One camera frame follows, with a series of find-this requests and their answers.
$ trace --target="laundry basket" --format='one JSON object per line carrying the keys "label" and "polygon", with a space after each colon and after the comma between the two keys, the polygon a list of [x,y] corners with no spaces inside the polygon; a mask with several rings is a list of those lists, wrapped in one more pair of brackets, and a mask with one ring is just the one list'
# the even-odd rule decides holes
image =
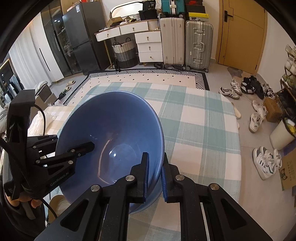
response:
{"label": "laundry basket", "polygon": [[128,69],[138,64],[134,40],[127,38],[125,43],[114,42],[112,47],[121,69]]}
{"label": "laundry basket", "polygon": [[281,150],[291,141],[295,139],[295,136],[291,133],[287,127],[286,121],[283,118],[278,126],[270,135],[270,141],[274,149]]}

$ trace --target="white drawer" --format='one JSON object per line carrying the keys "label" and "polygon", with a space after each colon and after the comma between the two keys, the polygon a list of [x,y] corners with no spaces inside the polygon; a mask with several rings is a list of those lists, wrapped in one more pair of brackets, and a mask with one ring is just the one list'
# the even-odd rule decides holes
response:
{"label": "white drawer", "polygon": [[161,42],[153,42],[153,43],[141,43],[138,44],[139,53],[144,52],[162,52],[163,47]]}
{"label": "white drawer", "polygon": [[148,23],[139,22],[139,23],[131,23],[127,25],[119,26],[121,34],[129,34],[129,33],[136,33],[142,31],[148,31]]}
{"label": "white drawer", "polygon": [[139,53],[140,62],[163,62],[162,52]]}
{"label": "white drawer", "polygon": [[96,39],[97,41],[102,41],[104,39],[109,39],[112,37],[120,36],[120,29],[119,27],[117,28],[112,28],[103,32],[99,32],[96,34]]}
{"label": "white drawer", "polygon": [[136,43],[161,42],[160,31],[135,34]]}

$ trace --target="refrigerator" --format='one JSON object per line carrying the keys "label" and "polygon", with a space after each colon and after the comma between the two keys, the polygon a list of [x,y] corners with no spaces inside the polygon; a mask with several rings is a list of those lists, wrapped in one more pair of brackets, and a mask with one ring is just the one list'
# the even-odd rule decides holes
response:
{"label": "refrigerator", "polygon": [[83,74],[105,70],[110,65],[108,54],[95,36],[106,26],[101,2],[82,2],[63,15],[63,21]]}

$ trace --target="desk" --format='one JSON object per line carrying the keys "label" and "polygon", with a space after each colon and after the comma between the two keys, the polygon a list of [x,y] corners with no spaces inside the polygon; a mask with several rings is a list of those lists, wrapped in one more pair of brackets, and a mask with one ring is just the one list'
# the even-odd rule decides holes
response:
{"label": "desk", "polygon": [[104,41],[120,35],[135,33],[140,62],[163,62],[163,49],[158,19],[136,21],[101,30],[97,41]]}

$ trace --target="tiled floor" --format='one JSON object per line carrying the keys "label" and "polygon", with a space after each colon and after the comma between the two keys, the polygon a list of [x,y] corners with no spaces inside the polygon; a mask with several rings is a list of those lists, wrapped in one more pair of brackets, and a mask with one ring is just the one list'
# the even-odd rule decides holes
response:
{"label": "tiled floor", "polygon": [[[152,66],[136,66],[134,68],[147,68]],[[211,63],[209,73],[206,73],[209,88],[213,92],[218,92],[221,86],[230,87],[232,79],[227,70],[227,66]],[[242,77],[249,77],[247,73],[242,73]],[[243,78],[234,77],[239,83]],[[58,95],[64,90],[69,80],[76,80],[72,90],[62,99],[64,102],[76,87],[85,79],[85,76],[76,76],[58,84],[54,84],[51,89]],[[85,85],[87,91],[91,85]],[[294,197],[292,190],[282,191],[279,172],[271,178],[262,181],[252,160],[254,148],[265,146],[272,149],[269,139],[270,133],[276,124],[263,121],[258,132],[253,134],[249,131],[250,115],[254,112],[252,100],[262,103],[257,95],[243,95],[239,100],[231,100],[240,111],[242,118],[238,120],[240,125],[239,136],[242,154],[242,182],[239,204],[259,223],[259,225],[272,237],[274,241],[282,241],[293,225],[296,223],[296,210],[294,209]]]}

